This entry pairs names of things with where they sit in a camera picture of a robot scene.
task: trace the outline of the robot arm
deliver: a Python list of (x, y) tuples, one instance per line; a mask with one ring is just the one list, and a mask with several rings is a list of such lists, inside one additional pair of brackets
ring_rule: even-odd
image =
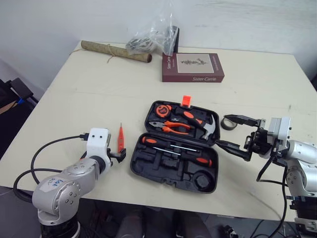
[(108, 129), (92, 128), (87, 140), (86, 157), (38, 184), (32, 203), (38, 209), (42, 238), (50, 237), (54, 232), (78, 237), (80, 224), (74, 218), (79, 199), (94, 189), (101, 173), (109, 171), (111, 158), (116, 158), (120, 163), (125, 157), (125, 149), (121, 154), (110, 152), (110, 136)]
[(288, 140), (291, 130), (290, 118), (272, 118), (268, 130), (264, 129), (264, 119), (252, 119), (240, 115), (226, 115), (225, 118), (238, 124), (257, 127), (257, 131), (247, 136), (244, 148), (228, 141), (216, 144), (233, 155), (251, 160), (252, 153), (287, 167), (286, 182), (292, 200), (291, 209), (296, 210), (297, 229), (309, 234), (317, 234), (317, 148), (314, 144)]

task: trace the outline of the clear plastic bag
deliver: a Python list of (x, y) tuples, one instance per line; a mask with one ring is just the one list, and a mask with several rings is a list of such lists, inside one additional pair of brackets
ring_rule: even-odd
[(172, 2), (164, 0), (160, 13), (126, 44), (129, 54), (151, 53), (159, 47), (164, 54), (172, 56), (178, 27), (172, 24)]

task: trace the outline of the white table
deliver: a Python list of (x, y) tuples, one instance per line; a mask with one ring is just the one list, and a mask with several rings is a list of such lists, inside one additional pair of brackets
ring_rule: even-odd
[[(162, 83), (161, 56), (151, 63), (89, 52), (73, 52), (0, 160), (0, 185), (13, 186), (15, 178), (30, 168), (34, 153), (52, 140), (107, 127), (110, 147), (116, 150), (120, 122), (127, 157), (101, 176), (86, 198), (166, 207), (213, 214), (279, 220), (283, 210), (281, 186), (256, 182), (266, 160), (254, 154), (251, 162), (232, 156), (217, 146), (219, 176), (212, 194), (198, 194), (156, 183), (135, 175), (130, 159), (144, 120), (155, 100), (181, 102), (192, 96), (192, 105), (225, 114), (256, 119), (290, 116), (291, 138), (317, 141), (317, 94), (292, 55), (180, 48), (180, 52), (218, 53), (225, 78), (222, 83)], [(255, 127), (221, 129), (221, 139), (243, 146)], [(63, 169), (78, 160), (86, 143), (60, 142), (40, 153), (36, 168)], [(283, 168), (269, 167), (263, 178), (281, 180)], [(38, 172), (43, 179), (50, 173)], [(20, 188), (34, 190), (31, 175)], [(293, 221), (295, 212), (287, 211)]]

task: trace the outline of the hammer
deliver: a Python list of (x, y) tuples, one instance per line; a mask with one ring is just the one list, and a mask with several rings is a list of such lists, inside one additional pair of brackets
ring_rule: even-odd
[(177, 115), (182, 115), (189, 122), (191, 122), (191, 124), (194, 124), (202, 129), (204, 129), (206, 131), (205, 134), (202, 136), (202, 139), (204, 139), (204, 140), (208, 140), (210, 134), (213, 134), (215, 129), (216, 129), (216, 124), (215, 124), (215, 120), (213, 118), (213, 115), (211, 116), (212, 124), (208, 124), (205, 121), (196, 118), (192, 113), (185, 111), (183, 109), (177, 108), (175, 110), (175, 113)]

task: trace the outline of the tape roll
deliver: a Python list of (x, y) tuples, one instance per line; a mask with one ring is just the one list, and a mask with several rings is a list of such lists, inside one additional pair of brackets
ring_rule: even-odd
[(233, 130), (237, 127), (238, 123), (235, 123), (227, 118), (223, 118), (220, 122), (220, 125), (225, 130)]

